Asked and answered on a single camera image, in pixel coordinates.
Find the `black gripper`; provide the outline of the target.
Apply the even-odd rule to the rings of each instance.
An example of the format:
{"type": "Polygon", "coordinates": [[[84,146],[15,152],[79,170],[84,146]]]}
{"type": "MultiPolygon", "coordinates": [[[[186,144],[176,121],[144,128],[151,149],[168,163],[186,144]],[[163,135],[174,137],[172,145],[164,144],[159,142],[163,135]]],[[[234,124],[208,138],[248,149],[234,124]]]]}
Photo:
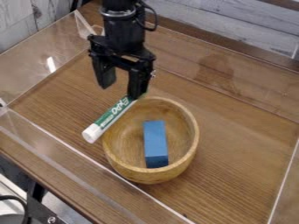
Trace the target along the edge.
{"type": "Polygon", "coordinates": [[[155,55],[146,49],[146,32],[156,26],[146,26],[143,12],[103,13],[106,35],[90,35],[90,57],[98,84],[107,89],[116,82],[116,67],[128,71],[127,95],[136,100],[148,89],[155,55]]]}

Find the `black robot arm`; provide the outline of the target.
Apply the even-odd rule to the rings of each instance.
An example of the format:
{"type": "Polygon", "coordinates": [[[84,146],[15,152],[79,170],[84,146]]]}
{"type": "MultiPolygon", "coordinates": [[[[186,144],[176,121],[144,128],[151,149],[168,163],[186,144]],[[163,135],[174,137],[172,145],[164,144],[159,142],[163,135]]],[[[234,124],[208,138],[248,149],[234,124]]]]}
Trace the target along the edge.
{"type": "Polygon", "coordinates": [[[116,82],[116,68],[128,71],[127,95],[136,100],[146,92],[154,72],[155,55],[146,49],[146,10],[143,0],[103,0],[100,14],[104,34],[88,35],[91,57],[98,84],[103,89],[116,82]]]}

